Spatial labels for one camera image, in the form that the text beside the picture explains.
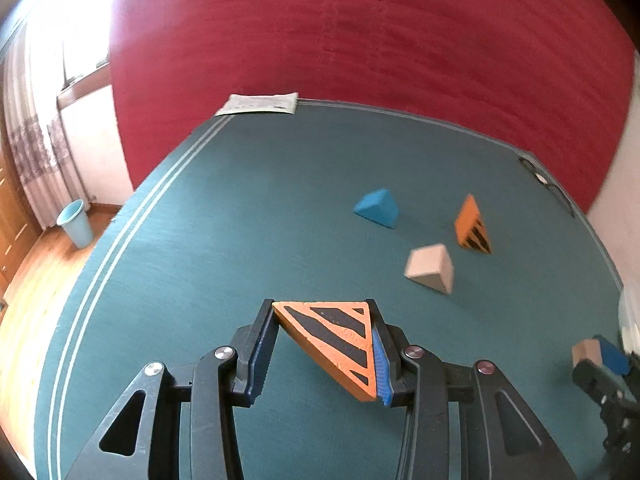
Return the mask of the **white paper leaflet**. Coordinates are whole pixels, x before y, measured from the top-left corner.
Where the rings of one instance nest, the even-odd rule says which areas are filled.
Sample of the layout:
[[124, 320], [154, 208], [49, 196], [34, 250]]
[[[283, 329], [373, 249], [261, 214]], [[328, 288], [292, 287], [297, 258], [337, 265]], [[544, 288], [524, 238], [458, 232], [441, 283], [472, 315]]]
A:
[[232, 93], [227, 102], [216, 111], [216, 116], [248, 113], [277, 113], [293, 115], [296, 111], [298, 93], [270, 94], [269, 96], [243, 96]]

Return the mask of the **orange striped wedge block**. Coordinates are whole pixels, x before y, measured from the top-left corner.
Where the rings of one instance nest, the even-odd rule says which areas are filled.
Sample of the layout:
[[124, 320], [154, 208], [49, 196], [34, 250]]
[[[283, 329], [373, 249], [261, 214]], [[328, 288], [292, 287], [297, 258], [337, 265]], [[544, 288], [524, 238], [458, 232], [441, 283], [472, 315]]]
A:
[[480, 208], [472, 194], [468, 194], [454, 220], [458, 244], [466, 249], [491, 254], [491, 244]]

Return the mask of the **small beige wedge block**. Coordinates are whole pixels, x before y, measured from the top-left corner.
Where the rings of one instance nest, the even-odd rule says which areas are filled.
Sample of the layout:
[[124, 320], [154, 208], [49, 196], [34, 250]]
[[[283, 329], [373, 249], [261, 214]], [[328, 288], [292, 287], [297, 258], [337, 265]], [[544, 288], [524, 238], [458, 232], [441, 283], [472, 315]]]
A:
[[454, 265], [444, 244], [414, 248], [406, 262], [404, 275], [442, 294], [452, 293]]

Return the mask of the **light blue waste bin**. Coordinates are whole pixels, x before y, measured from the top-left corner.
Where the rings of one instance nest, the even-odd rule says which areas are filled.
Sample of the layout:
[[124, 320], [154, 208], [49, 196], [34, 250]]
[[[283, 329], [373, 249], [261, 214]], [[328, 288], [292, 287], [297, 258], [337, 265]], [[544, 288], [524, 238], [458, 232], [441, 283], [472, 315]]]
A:
[[58, 214], [56, 225], [64, 230], [78, 249], [88, 247], [93, 241], [93, 229], [83, 200], [74, 200], [66, 205]]

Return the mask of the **teal table mat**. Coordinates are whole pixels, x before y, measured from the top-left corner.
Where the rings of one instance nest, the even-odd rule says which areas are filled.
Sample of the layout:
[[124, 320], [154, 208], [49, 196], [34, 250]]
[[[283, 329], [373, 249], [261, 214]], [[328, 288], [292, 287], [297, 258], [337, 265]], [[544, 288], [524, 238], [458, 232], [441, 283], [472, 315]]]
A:
[[[531, 154], [387, 110], [303, 102], [196, 128], [96, 242], [41, 374], [35, 467], [61, 479], [145, 364], [190, 364], [267, 299], [372, 299], [441, 359], [495, 362], [575, 474], [603, 479], [605, 428], [572, 382], [570, 350], [615, 340], [620, 279], [582, 210], [572, 218], [518, 162]], [[393, 229], [354, 213], [388, 188]], [[454, 232], [472, 194], [492, 253]], [[450, 295], [405, 277], [414, 248], [444, 244]]]

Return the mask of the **patterned curtain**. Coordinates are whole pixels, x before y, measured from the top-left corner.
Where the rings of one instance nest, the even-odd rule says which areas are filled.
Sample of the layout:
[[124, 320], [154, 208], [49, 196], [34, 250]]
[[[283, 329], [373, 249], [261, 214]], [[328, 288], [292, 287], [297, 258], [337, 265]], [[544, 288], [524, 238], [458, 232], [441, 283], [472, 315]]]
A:
[[74, 200], [88, 202], [58, 109], [61, 52], [35, 26], [22, 26], [2, 61], [2, 104], [18, 180], [43, 229]]

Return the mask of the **small blue wedge block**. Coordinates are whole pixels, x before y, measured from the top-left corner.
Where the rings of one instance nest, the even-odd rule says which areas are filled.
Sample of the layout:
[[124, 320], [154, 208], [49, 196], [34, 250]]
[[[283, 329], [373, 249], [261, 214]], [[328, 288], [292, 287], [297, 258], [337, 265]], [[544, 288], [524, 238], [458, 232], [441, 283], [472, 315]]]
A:
[[393, 229], [399, 218], [399, 207], [388, 188], [379, 188], [363, 196], [354, 213], [380, 226]]

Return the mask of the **orange striped triangle block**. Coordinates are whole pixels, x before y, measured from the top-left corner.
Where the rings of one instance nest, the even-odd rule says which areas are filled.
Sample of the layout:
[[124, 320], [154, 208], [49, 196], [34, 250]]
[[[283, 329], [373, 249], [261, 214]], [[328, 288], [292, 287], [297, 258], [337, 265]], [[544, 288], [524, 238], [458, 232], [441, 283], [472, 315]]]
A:
[[360, 402], [378, 397], [373, 328], [365, 301], [275, 301], [281, 326], [322, 370]]

